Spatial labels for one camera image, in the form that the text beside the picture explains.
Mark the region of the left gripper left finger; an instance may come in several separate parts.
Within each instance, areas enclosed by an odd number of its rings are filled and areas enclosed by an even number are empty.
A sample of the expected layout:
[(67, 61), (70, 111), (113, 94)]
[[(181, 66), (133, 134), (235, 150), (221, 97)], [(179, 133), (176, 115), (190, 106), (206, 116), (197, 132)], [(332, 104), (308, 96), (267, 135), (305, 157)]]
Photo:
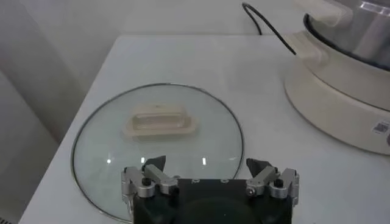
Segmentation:
[(134, 211), (134, 198), (152, 198), (158, 192), (163, 195), (175, 196), (179, 193), (179, 182), (174, 177), (167, 176), (163, 169), (166, 157), (159, 156), (148, 159), (141, 169), (125, 167), (121, 172), (122, 200), (127, 205), (128, 213)]

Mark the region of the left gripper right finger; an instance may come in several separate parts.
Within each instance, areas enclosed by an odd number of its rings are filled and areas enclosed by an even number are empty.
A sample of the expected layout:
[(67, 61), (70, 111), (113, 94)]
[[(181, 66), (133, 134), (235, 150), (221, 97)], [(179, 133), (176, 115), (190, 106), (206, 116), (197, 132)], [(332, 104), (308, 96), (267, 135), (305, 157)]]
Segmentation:
[(286, 168), (280, 172), (269, 162), (252, 158), (246, 159), (246, 165), (252, 175), (246, 180), (246, 194), (249, 197), (261, 196), (267, 191), (272, 198), (290, 198), (293, 206), (298, 205), (300, 176), (296, 170)]

